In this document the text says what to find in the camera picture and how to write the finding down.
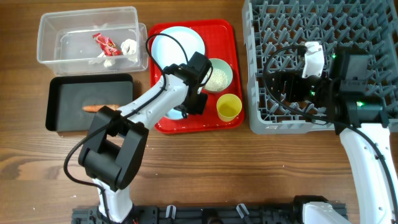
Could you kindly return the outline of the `white rice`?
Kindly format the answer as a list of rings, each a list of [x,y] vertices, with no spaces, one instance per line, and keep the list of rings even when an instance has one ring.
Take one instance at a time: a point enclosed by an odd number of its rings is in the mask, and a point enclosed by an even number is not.
[[[227,74],[218,68],[214,68],[210,80],[205,85],[205,90],[219,92],[224,90],[227,86]]]

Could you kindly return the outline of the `light green bowl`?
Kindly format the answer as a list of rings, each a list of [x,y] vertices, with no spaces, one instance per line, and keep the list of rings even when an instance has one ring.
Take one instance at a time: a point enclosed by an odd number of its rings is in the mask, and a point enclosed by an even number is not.
[[[212,64],[213,69],[214,68],[218,68],[218,69],[224,71],[227,74],[227,77],[228,77],[228,86],[227,87],[229,87],[229,85],[233,81],[233,71],[232,71],[232,68],[230,67],[230,65],[228,63],[226,63],[224,60],[218,59],[218,58],[211,58],[210,62]],[[208,72],[208,75],[212,74],[212,72],[213,72],[213,70],[210,70]]]

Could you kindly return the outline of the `orange carrot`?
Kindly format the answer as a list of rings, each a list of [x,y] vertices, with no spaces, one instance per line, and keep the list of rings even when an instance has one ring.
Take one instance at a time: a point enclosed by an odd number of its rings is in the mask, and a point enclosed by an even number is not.
[[[88,113],[96,113],[101,108],[108,107],[112,110],[117,110],[120,106],[119,105],[86,105],[82,107],[82,110]]]

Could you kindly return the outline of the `red snack wrapper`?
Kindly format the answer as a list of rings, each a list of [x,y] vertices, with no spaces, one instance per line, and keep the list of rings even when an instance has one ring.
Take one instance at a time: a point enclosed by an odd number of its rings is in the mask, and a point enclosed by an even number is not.
[[[92,35],[92,38],[96,41],[96,43],[100,46],[105,56],[118,56],[122,55],[122,52],[116,47],[114,42],[101,33],[97,33]]]

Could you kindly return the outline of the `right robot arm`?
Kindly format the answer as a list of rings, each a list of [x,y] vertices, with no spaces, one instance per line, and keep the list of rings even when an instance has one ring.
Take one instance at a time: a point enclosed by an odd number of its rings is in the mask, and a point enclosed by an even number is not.
[[[324,107],[325,123],[334,125],[349,159],[364,223],[397,223],[397,174],[389,150],[388,113],[382,100],[367,95],[369,55],[338,47],[325,77],[306,77],[300,70],[269,72],[262,81],[277,103],[308,100]]]

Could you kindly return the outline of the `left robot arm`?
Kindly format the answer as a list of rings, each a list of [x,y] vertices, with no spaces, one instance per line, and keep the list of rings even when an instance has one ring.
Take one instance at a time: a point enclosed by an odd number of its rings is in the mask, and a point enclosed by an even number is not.
[[[137,175],[150,129],[170,110],[202,114],[207,94],[201,92],[212,68],[195,52],[187,63],[165,67],[159,81],[142,96],[116,110],[104,106],[78,147],[78,163],[98,189],[96,215],[103,223],[123,223],[132,212],[129,185]]]

